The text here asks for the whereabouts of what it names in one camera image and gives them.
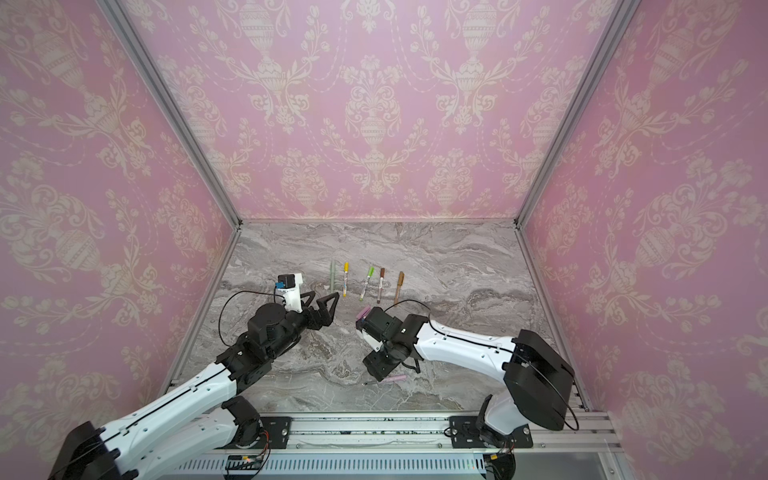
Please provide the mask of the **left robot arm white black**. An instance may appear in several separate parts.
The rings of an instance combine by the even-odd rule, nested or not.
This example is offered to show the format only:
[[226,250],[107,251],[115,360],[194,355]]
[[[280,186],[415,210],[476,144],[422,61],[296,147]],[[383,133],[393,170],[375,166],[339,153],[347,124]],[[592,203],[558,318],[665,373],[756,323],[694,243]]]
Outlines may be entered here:
[[263,438],[261,417],[243,392],[305,331],[330,326],[339,299],[339,293],[317,298],[308,292],[296,309],[286,301],[261,305],[247,331],[187,382],[101,427],[75,427],[50,478],[158,479],[203,453]]

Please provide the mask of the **white green marker pen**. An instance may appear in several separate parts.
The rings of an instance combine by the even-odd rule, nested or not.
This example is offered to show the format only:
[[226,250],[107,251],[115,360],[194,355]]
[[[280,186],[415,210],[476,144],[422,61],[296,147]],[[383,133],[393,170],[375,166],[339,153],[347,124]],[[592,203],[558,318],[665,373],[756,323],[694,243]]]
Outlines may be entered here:
[[367,294],[367,291],[368,291],[368,287],[369,287],[369,284],[370,284],[370,281],[371,281],[371,279],[373,277],[374,272],[375,272],[375,266],[370,266],[368,271],[367,271],[367,275],[366,275],[365,281],[363,282],[362,291],[361,291],[360,296],[359,296],[359,300],[361,302],[364,301],[364,299],[366,297],[366,294]]

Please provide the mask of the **brown fountain pen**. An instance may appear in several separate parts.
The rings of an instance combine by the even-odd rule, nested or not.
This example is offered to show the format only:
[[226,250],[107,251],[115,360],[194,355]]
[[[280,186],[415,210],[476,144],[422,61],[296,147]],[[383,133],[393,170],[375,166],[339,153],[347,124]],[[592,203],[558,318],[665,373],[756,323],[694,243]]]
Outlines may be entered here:
[[404,280],[405,280],[405,273],[403,271],[400,271],[398,273],[395,294],[393,297],[393,304],[397,304],[400,300],[400,295],[401,295],[402,287],[404,284]]

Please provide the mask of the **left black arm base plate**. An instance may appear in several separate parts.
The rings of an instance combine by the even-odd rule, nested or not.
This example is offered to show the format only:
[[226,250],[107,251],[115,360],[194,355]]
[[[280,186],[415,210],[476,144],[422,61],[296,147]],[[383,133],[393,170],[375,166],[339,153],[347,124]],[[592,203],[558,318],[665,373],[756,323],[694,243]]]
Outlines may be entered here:
[[258,421],[249,421],[239,426],[234,438],[221,449],[285,449],[292,421],[289,416],[266,416]]

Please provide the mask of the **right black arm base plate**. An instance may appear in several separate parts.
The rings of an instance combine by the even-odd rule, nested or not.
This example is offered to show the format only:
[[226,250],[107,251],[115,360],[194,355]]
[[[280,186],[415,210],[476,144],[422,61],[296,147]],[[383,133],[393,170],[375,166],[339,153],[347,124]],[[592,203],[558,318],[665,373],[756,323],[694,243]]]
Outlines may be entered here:
[[451,416],[448,422],[443,434],[450,439],[454,449],[528,449],[534,446],[528,425],[503,435],[485,425],[477,416]]

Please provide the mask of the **white marker bright green cap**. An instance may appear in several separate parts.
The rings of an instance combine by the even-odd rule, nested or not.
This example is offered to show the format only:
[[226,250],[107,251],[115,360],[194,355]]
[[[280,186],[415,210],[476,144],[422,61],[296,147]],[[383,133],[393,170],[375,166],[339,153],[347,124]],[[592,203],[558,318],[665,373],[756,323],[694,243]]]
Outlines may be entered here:
[[385,274],[386,274],[386,269],[384,267],[381,267],[379,270],[379,281],[378,281],[378,288],[377,288],[377,295],[376,295],[377,304],[381,304],[382,302]]

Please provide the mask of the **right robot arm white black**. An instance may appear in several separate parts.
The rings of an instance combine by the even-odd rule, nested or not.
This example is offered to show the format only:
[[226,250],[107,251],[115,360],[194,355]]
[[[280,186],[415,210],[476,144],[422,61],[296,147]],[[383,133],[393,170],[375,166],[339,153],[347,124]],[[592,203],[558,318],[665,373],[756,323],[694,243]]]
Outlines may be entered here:
[[555,432],[580,428],[566,421],[574,370],[534,331],[484,336],[445,326],[428,315],[400,320],[380,307],[358,318],[355,327],[372,348],[363,364],[379,382],[399,367],[419,373],[423,362],[442,362],[502,384],[504,391],[486,396],[475,418],[474,429],[486,444],[510,448],[515,433],[530,425]]

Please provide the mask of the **pink pen cap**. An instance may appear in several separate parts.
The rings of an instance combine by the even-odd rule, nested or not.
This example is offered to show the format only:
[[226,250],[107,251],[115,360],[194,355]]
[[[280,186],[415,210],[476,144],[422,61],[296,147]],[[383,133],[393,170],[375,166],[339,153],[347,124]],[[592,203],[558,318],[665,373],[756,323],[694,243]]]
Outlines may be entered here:
[[360,319],[363,319],[363,318],[365,318],[365,317],[367,316],[367,314],[368,314],[368,313],[371,311],[371,309],[372,309],[372,307],[371,307],[371,306],[366,306],[365,308],[363,308],[363,309],[362,309],[362,310],[361,310],[361,311],[360,311],[360,312],[357,314],[357,316],[356,316],[356,319],[357,319],[357,320],[360,320]]

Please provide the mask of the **pink fountain pen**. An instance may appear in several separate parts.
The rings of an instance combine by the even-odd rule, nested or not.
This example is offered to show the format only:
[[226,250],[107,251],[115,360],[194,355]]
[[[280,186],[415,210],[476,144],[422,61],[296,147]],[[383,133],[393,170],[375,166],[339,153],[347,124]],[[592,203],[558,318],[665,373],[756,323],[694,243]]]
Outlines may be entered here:
[[369,385],[378,385],[378,384],[390,384],[390,383],[402,382],[407,379],[408,379],[408,376],[406,374],[400,374],[400,375],[389,376],[381,380],[376,380],[376,379],[367,380],[367,381],[364,381],[362,385],[369,386]]

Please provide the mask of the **white yellow marker pen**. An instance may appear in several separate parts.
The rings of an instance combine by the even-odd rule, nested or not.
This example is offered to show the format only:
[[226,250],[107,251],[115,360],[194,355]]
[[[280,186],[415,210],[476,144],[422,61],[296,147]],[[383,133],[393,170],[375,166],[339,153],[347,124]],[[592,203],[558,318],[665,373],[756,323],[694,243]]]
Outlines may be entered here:
[[349,279],[349,263],[345,262],[343,265],[343,284],[342,284],[342,296],[348,295],[348,280]]

